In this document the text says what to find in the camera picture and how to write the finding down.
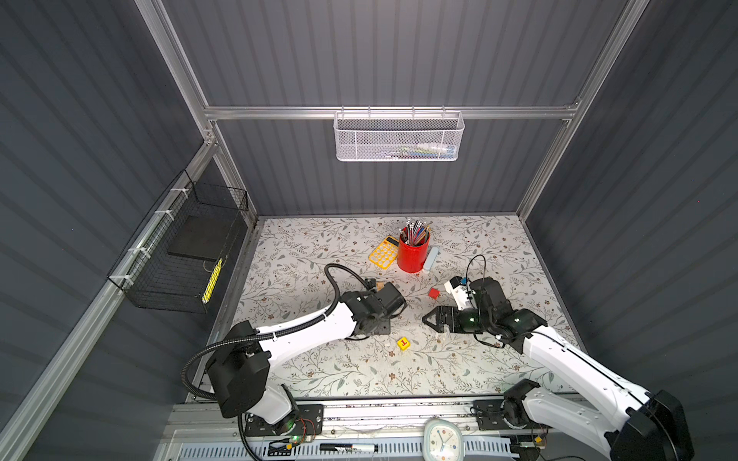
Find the yellow letter cube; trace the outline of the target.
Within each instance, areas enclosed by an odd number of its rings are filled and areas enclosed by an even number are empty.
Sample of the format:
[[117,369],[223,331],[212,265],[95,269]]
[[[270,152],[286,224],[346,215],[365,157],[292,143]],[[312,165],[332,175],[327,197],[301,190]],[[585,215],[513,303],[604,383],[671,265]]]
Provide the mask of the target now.
[[402,337],[397,341],[397,345],[401,351],[406,351],[411,347],[411,342],[406,337]]

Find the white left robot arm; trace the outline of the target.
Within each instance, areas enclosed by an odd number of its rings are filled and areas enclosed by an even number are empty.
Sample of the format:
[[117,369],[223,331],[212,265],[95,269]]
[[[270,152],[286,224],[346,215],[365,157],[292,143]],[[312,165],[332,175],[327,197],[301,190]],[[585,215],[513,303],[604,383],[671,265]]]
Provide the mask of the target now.
[[280,434],[290,431],[299,409],[288,388],[272,380],[272,372],[330,342],[381,334],[406,305],[389,282],[380,289],[340,292],[328,307],[290,322],[264,328],[237,324],[206,364],[221,416],[252,414]]

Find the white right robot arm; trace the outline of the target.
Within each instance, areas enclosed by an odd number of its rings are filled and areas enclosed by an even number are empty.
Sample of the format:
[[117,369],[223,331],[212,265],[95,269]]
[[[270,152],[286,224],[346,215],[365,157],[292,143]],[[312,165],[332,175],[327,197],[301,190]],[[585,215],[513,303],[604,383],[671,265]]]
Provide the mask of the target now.
[[695,456],[681,402],[666,391],[651,392],[573,346],[545,319],[515,309],[492,278],[455,277],[444,288],[455,305],[442,305],[423,322],[437,332],[490,333],[546,367],[579,393],[578,405],[530,378],[507,389],[497,415],[513,429],[549,426],[599,451],[610,460],[691,460]]

